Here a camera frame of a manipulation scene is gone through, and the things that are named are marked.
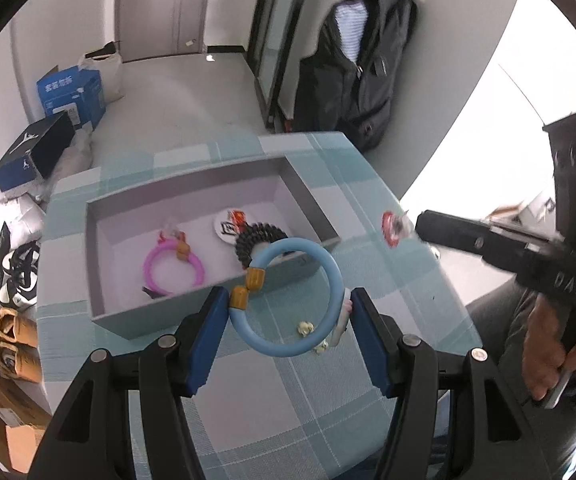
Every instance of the silver screw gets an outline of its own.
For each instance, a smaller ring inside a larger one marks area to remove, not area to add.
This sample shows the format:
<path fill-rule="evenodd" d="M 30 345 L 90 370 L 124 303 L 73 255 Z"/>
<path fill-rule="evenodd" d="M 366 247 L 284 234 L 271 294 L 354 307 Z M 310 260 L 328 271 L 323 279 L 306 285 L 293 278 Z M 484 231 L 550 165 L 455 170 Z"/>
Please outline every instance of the silver screw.
<path fill-rule="evenodd" d="M 172 348 L 175 344 L 177 344 L 177 338 L 170 334 L 162 335 L 159 338 L 159 341 L 157 341 L 157 344 L 161 348 Z"/>
<path fill-rule="evenodd" d="M 413 348 L 419 346 L 421 344 L 421 338 L 415 334 L 405 334 L 401 341 L 404 342 L 405 346 L 411 346 Z"/>
<path fill-rule="evenodd" d="M 100 363 L 101 361 L 104 361 L 106 357 L 108 357 L 108 352 L 101 348 L 90 354 L 90 360 L 94 363 Z"/>
<path fill-rule="evenodd" d="M 482 348 L 472 348 L 472 358 L 482 363 L 487 359 L 487 352 Z"/>

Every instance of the blue bracelet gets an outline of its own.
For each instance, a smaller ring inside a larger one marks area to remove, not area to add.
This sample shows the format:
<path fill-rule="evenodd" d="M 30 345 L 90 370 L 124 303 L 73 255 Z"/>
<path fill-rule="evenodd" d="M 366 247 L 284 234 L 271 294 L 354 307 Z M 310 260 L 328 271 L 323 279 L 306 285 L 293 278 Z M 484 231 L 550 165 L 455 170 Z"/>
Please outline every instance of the blue bracelet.
<path fill-rule="evenodd" d="M 330 300 L 324 318 L 314 332 L 307 337 L 289 344 L 270 343 L 259 337 L 251 328 L 245 317 L 247 295 L 249 290 L 260 290 L 263 285 L 265 268 L 280 254 L 289 251 L 302 251 L 316 259 L 327 275 L 330 285 Z M 333 330 L 339 319 L 341 303 L 343 303 L 343 278 L 337 262 L 332 255 L 318 243 L 304 238 L 286 238 L 267 246 L 252 260 L 245 277 L 245 286 L 238 285 L 230 296 L 229 316 L 232 326 L 239 336 L 254 350 L 270 357 L 295 357 L 312 350 L 321 343 Z"/>

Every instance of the blue ring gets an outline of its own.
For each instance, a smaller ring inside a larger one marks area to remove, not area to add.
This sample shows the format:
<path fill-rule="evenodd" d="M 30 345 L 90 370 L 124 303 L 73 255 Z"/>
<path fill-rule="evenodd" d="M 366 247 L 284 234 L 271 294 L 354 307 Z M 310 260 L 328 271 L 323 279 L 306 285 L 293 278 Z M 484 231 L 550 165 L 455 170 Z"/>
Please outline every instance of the blue ring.
<path fill-rule="evenodd" d="M 324 319 L 317 326 L 314 332 L 296 343 L 277 344 L 270 343 L 259 337 L 250 328 L 245 310 L 229 308 L 230 321 L 239 336 L 254 350 L 270 357 L 295 357 L 305 354 L 321 343 L 325 337 L 332 332 L 339 319 L 341 303 L 343 303 L 343 278 L 337 262 L 332 255 L 322 248 L 318 243 L 303 238 L 285 238 L 268 245 L 261 253 L 252 260 L 250 267 L 265 269 L 268 264 L 280 254 L 289 251 L 302 251 L 316 259 L 327 274 L 330 285 L 330 300 L 325 311 Z"/>

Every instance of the table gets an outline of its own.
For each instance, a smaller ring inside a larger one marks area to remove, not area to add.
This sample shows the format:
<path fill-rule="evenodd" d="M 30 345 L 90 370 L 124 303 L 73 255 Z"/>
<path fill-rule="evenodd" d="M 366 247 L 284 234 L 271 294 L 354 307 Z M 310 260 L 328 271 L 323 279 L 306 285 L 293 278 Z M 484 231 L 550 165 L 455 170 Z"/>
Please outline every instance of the table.
<path fill-rule="evenodd" d="M 36 319 L 46 392 L 54 410 L 95 348 L 135 351 L 168 330 L 123 339 L 86 312 L 86 200 L 161 176 L 226 160 L 285 154 L 311 189 L 341 242 L 333 256 L 348 288 L 363 286 L 376 308 L 437 350 L 465 354 L 480 338 L 430 250 L 417 240 L 389 249 L 383 211 L 397 199 L 342 134 L 232 137 L 171 152 L 135 153 L 59 182 L 42 240 Z M 299 287 L 251 302 L 248 315 L 266 338 L 295 337 L 300 320 L 321 319 L 327 286 L 321 271 Z M 371 383 L 349 328 L 337 348 L 289 359 L 245 345 L 228 323 L 206 386 L 183 406 L 209 480 L 327 479 L 384 443 L 395 400 Z M 137 393 L 130 394 L 137 477 L 149 479 Z"/>

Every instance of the plaid tablecloth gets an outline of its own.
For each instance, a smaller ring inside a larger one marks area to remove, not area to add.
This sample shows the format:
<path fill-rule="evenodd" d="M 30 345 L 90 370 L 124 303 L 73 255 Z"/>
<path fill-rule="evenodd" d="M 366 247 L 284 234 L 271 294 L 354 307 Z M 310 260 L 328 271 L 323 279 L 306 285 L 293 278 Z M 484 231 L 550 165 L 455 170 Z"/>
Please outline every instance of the plaid tablecloth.
<path fill-rule="evenodd" d="M 152 178 L 225 160 L 285 154 L 311 189 L 341 242 L 333 251 L 345 285 L 363 286 L 377 309 L 434 348 L 465 354 L 481 341 L 431 252 L 406 240 L 390 250 L 381 234 L 397 199 L 341 134 L 233 137 L 170 152 L 136 153 L 59 182 L 42 242 L 36 319 L 51 408 L 59 404 L 88 354 L 144 348 L 162 333 L 123 339 L 92 323 L 86 311 L 86 200 Z M 286 342 L 302 320 L 317 322 L 327 306 L 322 271 L 299 287 L 251 302 L 251 325 Z M 322 355 L 270 358 L 248 348 L 230 324 L 206 386 L 183 401 L 210 480 L 327 479 L 384 443 L 394 400 L 370 384 L 351 328 Z M 132 447 L 139 479 L 149 479 L 138 394 L 130 397 Z"/>

